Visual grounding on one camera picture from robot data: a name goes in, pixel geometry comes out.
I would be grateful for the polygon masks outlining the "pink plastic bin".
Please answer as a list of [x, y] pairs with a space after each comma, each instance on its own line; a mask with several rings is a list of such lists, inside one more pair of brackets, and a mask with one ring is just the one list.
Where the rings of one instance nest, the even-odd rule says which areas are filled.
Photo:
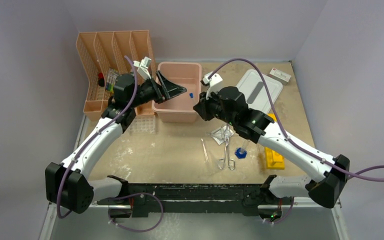
[[172, 83], [187, 89], [164, 103], [152, 102], [152, 110], [164, 123], [193, 123], [198, 114], [193, 106], [198, 103], [201, 92], [202, 66], [196, 62], [163, 61], [158, 70]]

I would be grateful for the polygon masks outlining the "clear acrylic tube rack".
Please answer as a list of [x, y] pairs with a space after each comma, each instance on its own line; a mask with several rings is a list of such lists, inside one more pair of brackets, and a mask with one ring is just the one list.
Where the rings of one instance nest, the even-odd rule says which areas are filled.
[[157, 132], [157, 118], [155, 115], [136, 116], [127, 132], [131, 135], [155, 134]]

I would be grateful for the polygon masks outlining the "glass stirring rod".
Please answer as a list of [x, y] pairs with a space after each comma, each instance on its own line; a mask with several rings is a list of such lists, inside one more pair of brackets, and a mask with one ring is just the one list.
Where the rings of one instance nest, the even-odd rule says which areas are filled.
[[205, 142], [204, 142], [204, 140], [202, 138], [200, 140], [201, 140], [202, 149], [203, 149], [203, 153], [204, 153], [204, 157], [205, 157], [205, 163], [209, 163], [209, 156], [208, 156], [208, 153], [207, 153]]

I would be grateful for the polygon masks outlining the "yellow test tube rack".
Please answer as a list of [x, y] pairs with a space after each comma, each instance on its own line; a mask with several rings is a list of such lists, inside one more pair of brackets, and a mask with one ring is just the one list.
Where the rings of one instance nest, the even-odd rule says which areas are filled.
[[284, 170], [285, 159], [278, 152], [272, 150], [269, 147], [264, 147], [265, 153], [265, 167], [269, 170]]

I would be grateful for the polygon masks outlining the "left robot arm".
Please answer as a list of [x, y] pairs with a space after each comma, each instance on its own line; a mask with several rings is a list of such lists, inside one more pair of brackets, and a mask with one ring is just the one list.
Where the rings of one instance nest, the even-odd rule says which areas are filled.
[[148, 103], [158, 104], [187, 92], [184, 86], [165, 78], [160, 71], [157, 80], [152, 77], [138, 84], [130, 73], [118, 76], [114, 94], [108, 99], [95, 129], [61, 163], [51, 162], [45, 169], [46, 199], [69, 212], [81, 214], [91, 203], [111, 199], [118, 205], [126, 203], [129, 191], [126, 181], [115, 176], [88, 181], [92, 169], [110, 145], [131, 125], [136, 117], [135, 108]]

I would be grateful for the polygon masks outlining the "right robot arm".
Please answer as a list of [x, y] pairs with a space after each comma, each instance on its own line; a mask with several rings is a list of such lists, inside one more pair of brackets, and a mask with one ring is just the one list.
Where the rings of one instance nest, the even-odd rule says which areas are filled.
[[260, 196], [268, 204], [280, 198], [305, 197], [328, 209], [338, 201], [348, 176], [350, 160], [340, 154], [324, 153], [281, 128], [279, 121], [260, 110], [249, 108], [237, 87], [228, 86], [209, 97], [201, 92], [193, 110], [204, 121], [214, 118], [231, 125], [243, 139], [279, 153], [304, 171], [302, 176], [270, 175]]

